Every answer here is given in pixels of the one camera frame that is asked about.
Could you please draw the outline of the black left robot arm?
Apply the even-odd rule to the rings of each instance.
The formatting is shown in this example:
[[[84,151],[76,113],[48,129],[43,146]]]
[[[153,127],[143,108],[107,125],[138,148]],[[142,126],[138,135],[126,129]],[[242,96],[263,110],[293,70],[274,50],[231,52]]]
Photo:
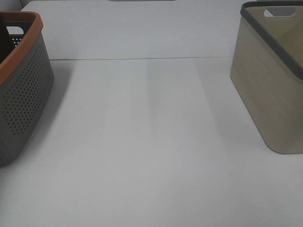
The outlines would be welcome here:
[[[14,45],[11,42],[7,27],[2,15],[0,16],[0,62],[2,63],[10,54]]]

